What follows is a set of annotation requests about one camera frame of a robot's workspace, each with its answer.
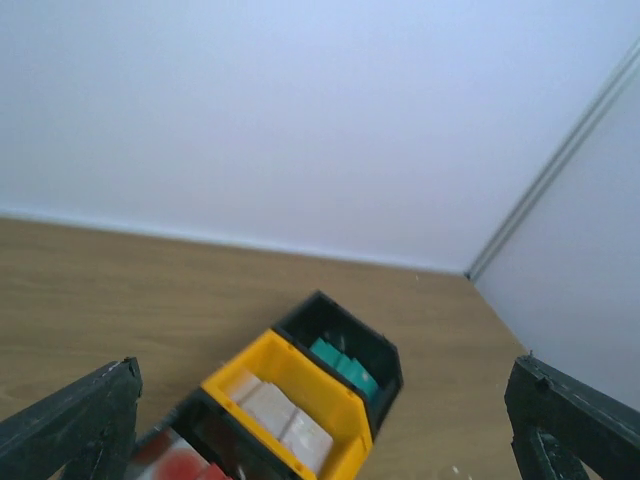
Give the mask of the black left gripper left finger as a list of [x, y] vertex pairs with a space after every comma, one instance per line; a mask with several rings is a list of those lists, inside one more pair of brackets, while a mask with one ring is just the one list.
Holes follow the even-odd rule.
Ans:
[[121, 479], [136, 440], [137, 359], [103, 365], [1, 421], [3, 479]]

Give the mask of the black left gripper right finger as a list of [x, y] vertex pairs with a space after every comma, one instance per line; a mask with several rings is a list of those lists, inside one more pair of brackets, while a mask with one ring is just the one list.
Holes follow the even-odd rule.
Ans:
[[513, 364], [504, 400], [523, 479], [639, 477], [639, 412], [540, 361]]

